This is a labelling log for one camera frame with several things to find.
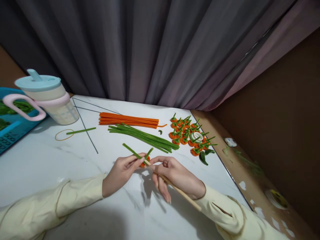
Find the blue basket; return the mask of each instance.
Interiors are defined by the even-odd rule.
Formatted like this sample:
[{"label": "blue basket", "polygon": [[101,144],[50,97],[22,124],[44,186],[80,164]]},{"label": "blue basket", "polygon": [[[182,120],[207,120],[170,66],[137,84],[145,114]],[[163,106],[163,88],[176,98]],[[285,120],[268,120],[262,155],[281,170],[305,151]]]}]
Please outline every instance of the blue basket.
[{"label": "blue basket", "polygon": [[[13,93],[25,95],[23,91],[18,89],[0,87],[0,99],[3,99],[6,95]],[[30,117],[35,117],[38,114],[39,112],[36,109],[28,113]],[[11,123],[9,126],[0,131],[0,154],[42,121],[28,121],[19,114],[0,115],[0,118]]]}]

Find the water bottle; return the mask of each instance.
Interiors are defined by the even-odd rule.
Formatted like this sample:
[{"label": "water bottle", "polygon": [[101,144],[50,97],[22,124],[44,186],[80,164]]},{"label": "water bottle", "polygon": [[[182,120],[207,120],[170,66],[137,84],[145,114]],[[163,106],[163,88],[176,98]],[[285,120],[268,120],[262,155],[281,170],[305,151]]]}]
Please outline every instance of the water bottle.
[{"label": "water bottle", "polygon": [[[49,75],[39,75],[35,70],[27,70],[30,76],[17,79],[14,84],[25,94],[10,94],[3,98],[3,103],[29,121],[40,121],[46,112],[59,124],[68,125],[79,119],[79,114],[70,102],[70,96],[61,84],[61,79]],[[24,99],[39,115],[30,117],[17,108],[13,102]]]}]

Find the bamboo skewer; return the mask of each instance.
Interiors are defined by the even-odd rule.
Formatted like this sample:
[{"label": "bamboo skewer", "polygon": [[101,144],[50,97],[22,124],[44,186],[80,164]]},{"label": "bamboo skewer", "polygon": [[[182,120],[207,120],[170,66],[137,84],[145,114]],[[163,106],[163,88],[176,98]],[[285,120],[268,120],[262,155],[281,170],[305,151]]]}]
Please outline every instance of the bamboo skewer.
[{"label": "bamboo skewer", "polygon": [[[151,163],[149,163],[148,161],[144,161],[144,164],[150,166],[152,165]],[[176,185],[174,185],[167,177],[160,175],[160,177],[163,178],[163,180],[165,180],[169,185],[171,185],[178,193],[180,193],[181,196],[183,196],[189,203],[191,203],[195,209],[197,209],[199,212],[201,211],[201,207],[195,202],[193,201],[184,191],[182,191],[180,188],[178,188]]]}]

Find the hand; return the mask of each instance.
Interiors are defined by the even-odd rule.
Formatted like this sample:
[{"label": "hand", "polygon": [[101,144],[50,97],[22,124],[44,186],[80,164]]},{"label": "hand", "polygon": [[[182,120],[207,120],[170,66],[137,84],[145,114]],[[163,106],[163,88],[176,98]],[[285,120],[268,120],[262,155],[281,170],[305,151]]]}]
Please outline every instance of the hand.
[{"label": "hand", "polygon": [[152,180],[166,202],[171,203],[171,196],[168,192],[167,183],[159,175],[166,176],[193,200],[202,198],[206,194],[206,187],[203,182],[175,158],[158,156],[150,160],[151,164],[156,162],[162,164],[152,165],[149,168],[153,171]]},{"label": "hand", "polygon": [[[140,157],[144,157],[145,155],[146,153],[139,153]],[[104,198],[109,197],[122,188],[141,163],[143,163],[143,159],[137,159],[134,155],[119,157],[102,182],[102,196]]]}]

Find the finger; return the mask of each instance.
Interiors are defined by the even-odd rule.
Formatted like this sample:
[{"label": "finger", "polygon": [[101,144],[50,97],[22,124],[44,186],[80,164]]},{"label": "finger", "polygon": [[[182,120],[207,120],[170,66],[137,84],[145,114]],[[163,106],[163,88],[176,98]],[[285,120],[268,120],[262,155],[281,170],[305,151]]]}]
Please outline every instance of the finger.
[{"label": "finger", "polygon": [[131,166],[132,166],[132,164],[134,164],[134,160],[131,162],[131,163],[129,163],[127,166],[125,166],[126,167],[126,169],[129,169]]},{"label": "finger", "polygon": [[150,160],[150,163],[151,163],[151,164],[155,164],[155,163],[157,163],[157,162],[163,162],[166,158],[168,158],[168,157],[166,157],[166,156],[157,156],[157,157],[155,157],[155,158],[152,158],[152,159]]},{"label": "finger", "polygon": [[171,203],[171,196],[168,192],[168,186],[165,184],[163,178],[160,176],[158,176],[158,183],[159,183],[159,185],[158,185],[159,192],[163,196],[164,200],[167,203]]},{"label": "finger", "polygon": [[141,159],[137,159],[133,164],[132,166],[129,168],[129,170],[131,171],[131,173],[133,173],[135,170],[137,170],[141,163],[143,163],[143,161],[145,160],[145,158],[141,158]]},{"label": "finger", "polygon": [[159,175],[164,175],[167,178],[170,178],[172,169],[163,166],[163,164],[159,165],[151,165],[149,168]]},{"label": "finger", "polygon": [[[140,157],[144,157],[145,155],[146,155],[146,153],[139,153],[138,154]],[[123,159],[122,159],[122,161],[123,161],[123,163],[124,164],[128,164],[128,163],[130,163],[130,162],[132,162],[132,161],[134,161],[134,160],[136,160],[136,159],[138,159],[135,155],[131,155],[131,156],[128,156],[128,157],[124,157]]]},{"label": "finger", "polygon": [[158,191],[159,191],[159,186],[158,186],[158,174],[156,174],[156,173],[153,173],[152,174],[152,181],[154,182],[154,185],[156,186],[156,188],[158,189]]}]

